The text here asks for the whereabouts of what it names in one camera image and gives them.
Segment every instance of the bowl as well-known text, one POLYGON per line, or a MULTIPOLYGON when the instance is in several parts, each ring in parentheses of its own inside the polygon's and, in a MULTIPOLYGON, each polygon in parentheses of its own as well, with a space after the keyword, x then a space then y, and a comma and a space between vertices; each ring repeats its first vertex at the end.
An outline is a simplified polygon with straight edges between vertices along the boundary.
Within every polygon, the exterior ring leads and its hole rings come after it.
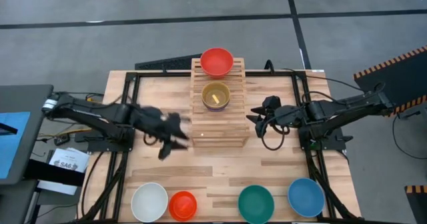
POLYGON ((201 54, 200 65, 213 79, 225 77, 233 68, 233 55, 224 48, 211 48, 201 54))
POLYGON ((265 187, 250 185, 240 193, 238 207, 248 223, 264 224, 273 216, 273 196, 265 187))
POLYGON ((302 217, 315 217, 324 208, 325 196, 315 181, 299 178, 289 186, 288 201, 292 209, 302 217))
POLYGON ((158 220, 167 209, 167 192, 157 183, 146 183, 138 187, 132 196, 133 216, 143 223, 158 220))
POLYGON ((177 192, 169 202, 169 212, 177 221, 188 221, 197 210, 197 201, 188 191, 177 192))
POLYGON ((221 81, 212 81, 201 90, 201 100, 210 111, 222 111, 230 102, 230 89, 221 81))

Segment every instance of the green bowl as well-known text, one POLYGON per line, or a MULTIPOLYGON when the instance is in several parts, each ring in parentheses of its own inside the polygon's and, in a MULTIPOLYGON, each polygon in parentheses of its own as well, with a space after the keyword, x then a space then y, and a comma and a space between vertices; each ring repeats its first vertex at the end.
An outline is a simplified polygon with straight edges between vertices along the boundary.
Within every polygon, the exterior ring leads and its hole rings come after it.
POLYGON ((250 185, 240 193, 238 207, 248 223, 264 224, 273 216, 273 196, 265 187, 250 185))

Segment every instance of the wooden table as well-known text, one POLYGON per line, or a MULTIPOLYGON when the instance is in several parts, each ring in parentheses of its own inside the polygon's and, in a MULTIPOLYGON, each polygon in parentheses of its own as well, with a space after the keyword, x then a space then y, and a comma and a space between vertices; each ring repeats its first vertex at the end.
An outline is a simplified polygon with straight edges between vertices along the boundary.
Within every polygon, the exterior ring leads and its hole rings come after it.
MULTIPOLYGON (((126 71, 110 72, 104 103, 121 95, 125 74, 126 71)), ((307 71, 307 74, 325 76, 323 72, 307 71)), ((330 93, 326 80, 309 78, 308 84, 310 91, 330 93)), ((144 77, 137 102, 159 107, 163 112, 177 111, 183 116, 189 116, 189 85, 189 77, 144 77)), ((246 77, 246 88, 248 113, 270 95, 280 97, 282 105, 295 105, 290 77, 246 77)), ((319 95, 312 95, 312 99, 321 98, 319 95)), ((131 198, 135 190, 146 182, 163 185, 169 198, 178 191, 192 192, 197 199, 197 213, 192 221, 243 221, 237 209, 238 195, 244 187, 252 184, 263 185, 274 196, 275 210, 271 221, 313 220, 296 214, 286 197, 288 186, 294 179, 308 177, 306 158, 300 149, 297 130, 291 130, 281 149, 269 151, 256 137, 254 125, 250 126, 250 138, 243 148, 189 148, 188 151, 173 152, 165 161, 157 158, 159 145, 144 145, 142 133, 137 132, 133 151, 127 162, 119 222, 137 221, 131 212, 131 198)), ((189 125, 183 125, 182 128, 191 133, 189 125)), ((281 135, 271 127, 268 128, 266 143, 275 147, 280 142, 281 135)), ((360 215, 347 161, 336 151, 324 151, 324 156, 331 188, 353 214, 360 215)), ((88 170, 96 157, 97 153, 92 155, 88 170)), ((86 212, 103 191, 109 159, 110 153, 105 153, 89 180, 85 197, 86 212)), ((110 195, 107 217, 111 217, 113 213, 114 197, 115 190, 110 195)), ((159 221, 174 219, 167 210, 159 221)))

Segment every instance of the white bowl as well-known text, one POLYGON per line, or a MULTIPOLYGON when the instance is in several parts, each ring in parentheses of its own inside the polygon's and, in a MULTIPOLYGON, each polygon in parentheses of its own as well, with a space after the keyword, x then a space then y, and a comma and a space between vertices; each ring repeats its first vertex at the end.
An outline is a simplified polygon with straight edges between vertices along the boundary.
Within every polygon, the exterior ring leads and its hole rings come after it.
POLYGON ((156 221, 165 213, 167 200, 167 192, 161 185, 146 183, 132 196, 133 216, 144 223, 156 221))

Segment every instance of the blue bowl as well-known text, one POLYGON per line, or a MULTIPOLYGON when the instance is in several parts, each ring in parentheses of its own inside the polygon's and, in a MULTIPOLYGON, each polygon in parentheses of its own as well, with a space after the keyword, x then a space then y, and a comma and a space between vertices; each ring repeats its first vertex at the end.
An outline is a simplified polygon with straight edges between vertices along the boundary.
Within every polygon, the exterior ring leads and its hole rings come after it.
POLYGON ((288 201, 292 209, 303 217, 315 217, 322 212, 325 196, 322 188, 308 178, 296 179, 289 186, 288 201))

